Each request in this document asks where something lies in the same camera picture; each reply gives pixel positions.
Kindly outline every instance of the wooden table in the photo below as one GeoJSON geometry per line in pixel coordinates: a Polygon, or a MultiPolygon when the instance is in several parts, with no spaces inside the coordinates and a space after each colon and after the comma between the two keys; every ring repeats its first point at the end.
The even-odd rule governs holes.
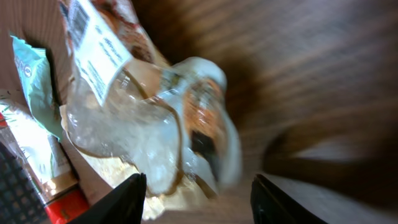
{"type": "MultiPolygon", "coordinates": [[[[328,223],[397,222],[397,1],[133,2],[171,62],[200,56],[226,72],[226,106],[243,149],[237,187],[209,207],[167,212],[153,223],[252,223],[258,172],[328,223]]],[[[8,26],[50,49],[65,102],[69,64],[56,1],[1,6],[0,88],[18,85],[8,26]]],[[[109,186],[65,149],[95,203],[109,186]]]]}

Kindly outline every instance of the barcode sticker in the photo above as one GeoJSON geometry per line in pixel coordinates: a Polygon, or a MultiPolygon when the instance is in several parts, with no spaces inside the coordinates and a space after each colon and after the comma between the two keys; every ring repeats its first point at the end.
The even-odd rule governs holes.
{"type": "Polygon", "coordinates": [[[72,0],[68,13],[75,62],[102,106],[120,69],[132,56],[89,0],[72,0]]]}

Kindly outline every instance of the white label on bottle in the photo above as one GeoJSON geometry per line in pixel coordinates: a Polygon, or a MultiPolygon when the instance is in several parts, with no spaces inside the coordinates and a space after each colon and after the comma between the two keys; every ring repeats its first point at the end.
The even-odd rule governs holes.
{"type": "Polygon", "coordinates": [[[72,0],[68,29],[75,62],[102,106],[120,69],[132,56],[88,0],[72,0]]]}

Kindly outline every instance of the teal packet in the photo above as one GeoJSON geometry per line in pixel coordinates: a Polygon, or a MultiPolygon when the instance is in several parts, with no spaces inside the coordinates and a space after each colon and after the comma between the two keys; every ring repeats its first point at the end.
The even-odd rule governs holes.
{"type": "Polygon", "coordinates": [[[61,140],[61,116],[59,106],[53,100],[50,64],[45,49],[33,48],[24,40],[11,37],[15,65],[30,112],[42,128],[61,140]]]}

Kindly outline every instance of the dark wooden surface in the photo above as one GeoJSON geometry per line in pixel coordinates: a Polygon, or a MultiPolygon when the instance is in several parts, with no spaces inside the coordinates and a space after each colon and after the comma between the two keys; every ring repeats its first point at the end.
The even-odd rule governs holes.
{"type": "MultiPolygon", "coordinates": [[[[47,47],[66,100],[69,66],[55,1],[1,0],[0,88],[18,85],[6,26],[47,47]]],[[[241,183],[209,207],[153,223],[252,223],[254,174],[328,223],[397,223],[398,2],[136,0],[171,62],[201,56],[227,74],[242,140],[241,183]]],[[[67,149],[91,203],[110,188],[67,149]]]]}

